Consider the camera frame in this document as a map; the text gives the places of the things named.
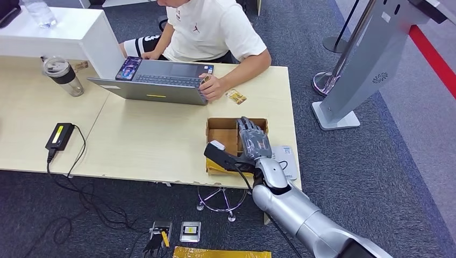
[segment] water bottle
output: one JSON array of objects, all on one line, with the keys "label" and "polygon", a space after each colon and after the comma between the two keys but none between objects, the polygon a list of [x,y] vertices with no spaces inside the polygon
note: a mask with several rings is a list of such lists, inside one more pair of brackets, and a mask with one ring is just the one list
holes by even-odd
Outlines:
[{"label": "water bottle", "polygon": [[58,56],[46,59],[43,64],[43,72],[73,97],[84,93],[81,82],[67,60]]},{"label": "water bottle", "polygon": [[50,28],[57,24],[54,14],[43,0],[22,0],[27,11],[42,28]]}]

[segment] cardboard box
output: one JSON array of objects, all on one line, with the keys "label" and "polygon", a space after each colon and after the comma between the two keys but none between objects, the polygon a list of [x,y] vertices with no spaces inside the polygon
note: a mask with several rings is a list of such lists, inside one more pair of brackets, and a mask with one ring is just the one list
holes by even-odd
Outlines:
[{"label": "cardboard box", "polygon": [[[265,118],[249,118],[263,131],[268,133],[268,121]],[[217,140],[225,146],[225,151],[241,156],[243,153],[242,140],[239,136],[237,118],[209,118],[206,125],[207,143]],[[237,171],[227,171],[213,161],[206,158],[206,172],[209,175],[239,175]]]}]

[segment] laptop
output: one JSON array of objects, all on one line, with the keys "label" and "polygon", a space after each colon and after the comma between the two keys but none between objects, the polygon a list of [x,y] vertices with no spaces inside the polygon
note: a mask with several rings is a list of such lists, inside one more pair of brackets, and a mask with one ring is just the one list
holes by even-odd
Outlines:
[{"label": "laptop", "polygon": [[199,91],[202,80],[199,75],[202,73],[212,74],[213,65],[141,60],[139,66],[129,69],[128,73],[129,75],[134,73],[131,81],[87,79],[125,99],[191,105],[206,105],[208,103]]}]

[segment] jordan logo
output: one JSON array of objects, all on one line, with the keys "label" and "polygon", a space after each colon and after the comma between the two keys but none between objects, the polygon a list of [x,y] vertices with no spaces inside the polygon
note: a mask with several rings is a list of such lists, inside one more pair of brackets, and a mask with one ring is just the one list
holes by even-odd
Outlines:
[{"label": "jordan logo", "polygon": [[198,24],[197,23],[195,23],[195,28],[193,29],[193,31],[194,32],[197,31],[198,33],[200,33],[200,31],[198,30]]}]

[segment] touchpad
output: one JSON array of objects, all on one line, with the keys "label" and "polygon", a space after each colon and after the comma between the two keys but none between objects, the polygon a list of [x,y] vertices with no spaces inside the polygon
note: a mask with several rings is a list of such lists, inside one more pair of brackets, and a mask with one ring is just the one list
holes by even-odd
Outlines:
[{"label": "touchpad", "polygon": [[195,77],[197,69],[196,65],[175,63],[171,67],[171,76]]}]

